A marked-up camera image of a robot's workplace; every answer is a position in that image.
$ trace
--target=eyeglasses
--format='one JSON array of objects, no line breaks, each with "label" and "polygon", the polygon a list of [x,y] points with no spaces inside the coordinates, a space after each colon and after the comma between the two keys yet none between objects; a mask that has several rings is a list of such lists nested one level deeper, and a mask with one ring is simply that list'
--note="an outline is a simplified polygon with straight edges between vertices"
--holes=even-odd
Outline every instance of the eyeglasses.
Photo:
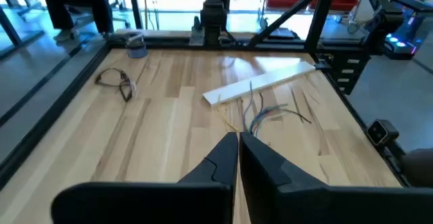
[{"label": "eyeglasses", "polygon": [[[106,73],[107,71],[114,70],[119,72],[120,74],[120,83],[118,85],[113,85],[112,83],[108,83],[106,81],[103,81],[102,75]],[[120,90],[120,93],[122,94],[123,100],[125,102],[128,102],[132,97],[133,93],[136,91],[136,85],[133,80],[129,78],[129,76],[126,74],[124,70],[117,69],[117,68],[107,68],[100,72],[96,78],[95,78],[95,84],[96,85],[103,85],[103,86],[109,86],[109,87],[118,87]]]}]

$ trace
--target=white strip of wood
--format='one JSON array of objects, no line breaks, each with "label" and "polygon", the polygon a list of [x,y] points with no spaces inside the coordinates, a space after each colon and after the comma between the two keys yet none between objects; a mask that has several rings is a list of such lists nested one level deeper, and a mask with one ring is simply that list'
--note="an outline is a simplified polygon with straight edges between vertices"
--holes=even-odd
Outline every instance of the white strip of wood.
[{"label": "white strip of wood", "polygon": [[314,70],[315,67],[308,62],[300,62],[292,66],[288,66],[287,68],[267,72],[265,74],[245,79],[231,85],[214,89],[204,93],[203,96],[211,106],[216,106],[249,93],[250,81],[252,84],[252,90],[256,91],[275,85],[282,81],[294,79],[297,76],[312,72]]}]

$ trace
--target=wooden tabletop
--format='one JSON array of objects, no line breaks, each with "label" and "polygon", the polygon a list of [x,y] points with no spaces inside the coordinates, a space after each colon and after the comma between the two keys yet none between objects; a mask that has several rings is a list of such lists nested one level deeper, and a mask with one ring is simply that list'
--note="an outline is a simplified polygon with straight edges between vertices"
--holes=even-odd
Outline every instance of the wooden tabletop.
[{"label": "wooden tabletop", "polygon": [[[137,97],[126,104],[94,74],[0,192],[0,223],[50,223],[55,195],[77,183],[178,181],[233,131],[222,114],[242,129],[248,95],[211,108],[203,92],[300,61],[313,62],[303,53],[177,50],[136,60],[113,49],[96,72],[125,70]],[[330,185],[399,186],[321,72],[260,92],[264,106],[288,103],[313,122],[286,114],[260,128],[258,138],[289,161]],[[261,107],[253,98],[248,124]],[[249,223],[240,177],[235,222]]]}]

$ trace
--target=sneaker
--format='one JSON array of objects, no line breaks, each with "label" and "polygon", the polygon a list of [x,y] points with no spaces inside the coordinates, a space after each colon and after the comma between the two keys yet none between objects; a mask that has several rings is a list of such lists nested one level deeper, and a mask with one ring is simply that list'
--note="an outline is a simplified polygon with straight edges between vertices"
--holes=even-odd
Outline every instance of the sneaker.
[{"label": "sneaker", "polygon": [[55,41],[67,41],[71,37],[75,38],[80,34],[78,30],[62,30],[58,35],[54,36]]}]

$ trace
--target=workbench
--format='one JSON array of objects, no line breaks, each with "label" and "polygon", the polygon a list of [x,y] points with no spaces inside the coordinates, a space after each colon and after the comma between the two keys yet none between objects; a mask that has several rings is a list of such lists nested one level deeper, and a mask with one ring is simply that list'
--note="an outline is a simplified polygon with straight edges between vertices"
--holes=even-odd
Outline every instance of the workbench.
[{"label": "workbench", "polygon": [[[77,183],[180,180],[234,131],[224,117],[242,130],[250,101],[245,95],[210,107],[204,92],[301,61],[314,63],[307,53],[151,49],[131,59],[112,49],[0,192],[0,223],[50,223],[53,198]],[[94,83],[109,67],[136,81],[130,102]],[[260,128],[258,138],[289,161],[329,185],[400,186],[322,71],[260,92],[264,107],[287,103],[312,122],[285,114]],[[257,91],[247,125],[260,107]],[[249,223],[240,176],[234,219]]]}]

